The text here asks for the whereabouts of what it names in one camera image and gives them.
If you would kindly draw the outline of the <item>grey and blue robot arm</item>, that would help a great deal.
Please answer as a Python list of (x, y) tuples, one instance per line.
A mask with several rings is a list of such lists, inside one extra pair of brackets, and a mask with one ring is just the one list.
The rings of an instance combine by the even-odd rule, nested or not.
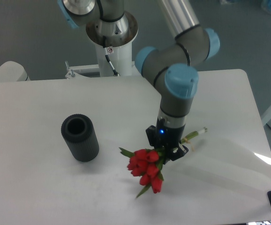
[(72, 28), (86, 27), (95, 45), (101, 77), (128, 76), (132, 67), (159, 92), (155, 126), (146, 129), (149, 143), (164, 150), (164, 161), (183, 157), (188, 149), (182, 133), (197, 92), (195, 65), (213, 57), (220, 40), (212, 29), (203, 29), (187, 0), (160, 0), (158, 5), (175, 43), (160, 51), (143, 48), (133, 60), (131, 45), (138, 33), (136, 19), (121, 0), (60, 0), (58, 5)]

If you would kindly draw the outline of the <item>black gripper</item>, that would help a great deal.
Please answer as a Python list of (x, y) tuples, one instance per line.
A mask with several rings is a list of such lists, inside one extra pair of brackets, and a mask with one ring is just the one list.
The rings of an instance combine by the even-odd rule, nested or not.
[(170, 123), (162, 118), (157, 119), (156, 127), (150, 125), (145, 130), (150, 146), (165, 148), (165, 164), (182, 158), (189, 152), (186, 146), (180, 144), (184, 127), (185, 122), (179, 123), (174, 118), (173, 123)]

